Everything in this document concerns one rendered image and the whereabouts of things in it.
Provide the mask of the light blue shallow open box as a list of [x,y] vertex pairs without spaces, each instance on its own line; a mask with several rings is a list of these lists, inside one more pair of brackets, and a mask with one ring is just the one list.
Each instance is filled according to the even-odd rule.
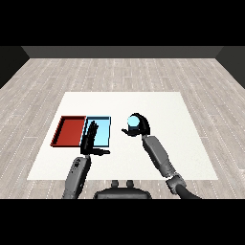
[[88,116],[81,136],[87,134],[91,122],[95,122],[98,126],[94,147],[109,147],[111,118],[109,116]]

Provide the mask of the dark grey robot body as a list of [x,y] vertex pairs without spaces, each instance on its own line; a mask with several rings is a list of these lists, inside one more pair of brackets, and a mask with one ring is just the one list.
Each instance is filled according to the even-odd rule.
[[113,180],[109,189],[97,191],[94,199],[151,199],[146,190],[136,189],[132,180],[126,181],[126,187],[120,188],[119,181]]

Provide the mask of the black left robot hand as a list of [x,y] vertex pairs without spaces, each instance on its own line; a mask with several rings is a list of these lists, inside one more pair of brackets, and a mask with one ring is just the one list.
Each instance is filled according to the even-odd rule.
[[94,141],[97,134],[99,126],[95,122],[91,122],[86,135],[82,136],[80,144],[80,153],[82,155],[99,155],[109,154],[109,150],[103,150],[100,148],[94,148]]

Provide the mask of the red shallow open box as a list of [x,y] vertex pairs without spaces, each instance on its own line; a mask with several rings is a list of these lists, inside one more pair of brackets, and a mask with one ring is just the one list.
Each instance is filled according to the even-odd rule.
[[51,141],[52,147],[79,147],[85,116],[62,116]]

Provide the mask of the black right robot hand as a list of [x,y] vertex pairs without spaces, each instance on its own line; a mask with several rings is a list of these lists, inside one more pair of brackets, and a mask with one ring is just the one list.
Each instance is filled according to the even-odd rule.
[[122,132],[130,137],[136,137],[138,135],[141,135],[142,137],[148,136],[150,134],[150,126],[146,117],[144,117],[139,113],[133,113],[131,116],[136,116],[139,118],[140,120],[139,129],[129,131],[127,128],[127,129],[122,129]]

